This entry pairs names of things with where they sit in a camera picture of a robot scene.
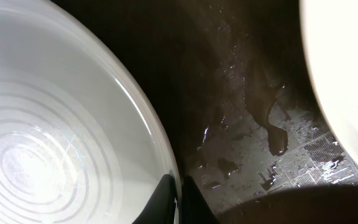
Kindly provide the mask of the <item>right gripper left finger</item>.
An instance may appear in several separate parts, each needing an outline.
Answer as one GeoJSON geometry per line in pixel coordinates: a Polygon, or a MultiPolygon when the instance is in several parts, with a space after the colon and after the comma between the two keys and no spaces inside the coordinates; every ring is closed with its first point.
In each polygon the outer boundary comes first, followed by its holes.
{"type": "Polygon", "coordinates": [[[177,190],[172,175],[165,174],[133,224],[173,224],[177,190]]]}

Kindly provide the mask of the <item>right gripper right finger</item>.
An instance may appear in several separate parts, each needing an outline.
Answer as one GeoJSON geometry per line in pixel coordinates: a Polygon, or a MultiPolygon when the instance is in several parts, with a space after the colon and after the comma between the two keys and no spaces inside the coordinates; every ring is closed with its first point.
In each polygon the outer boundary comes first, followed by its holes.
{"type": "Polygon", "coordinates": [[[219,224],[194,179],[189,175],[183,178],[181,223],[219,224]]]}

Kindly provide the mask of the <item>white plate with ring pattern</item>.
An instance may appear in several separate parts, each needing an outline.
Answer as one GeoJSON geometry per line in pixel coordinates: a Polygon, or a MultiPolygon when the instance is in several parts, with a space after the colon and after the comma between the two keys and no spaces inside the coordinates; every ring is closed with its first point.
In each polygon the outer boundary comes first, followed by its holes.
{"type": "Polygon", "coordinates": [[[51,1],[0,1],[0,223],[132,223],[180,176],[120,60],[51,1]]]}

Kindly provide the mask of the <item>white plate with sauce streak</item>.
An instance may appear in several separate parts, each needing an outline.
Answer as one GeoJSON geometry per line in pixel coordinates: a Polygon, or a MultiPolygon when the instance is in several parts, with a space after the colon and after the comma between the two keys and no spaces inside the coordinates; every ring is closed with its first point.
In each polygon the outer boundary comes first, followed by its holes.
{"type": "Polygon", "coordinates": [[[358,0],[302,0],[300,25],[319,107],[358,165],[358,0]]]}

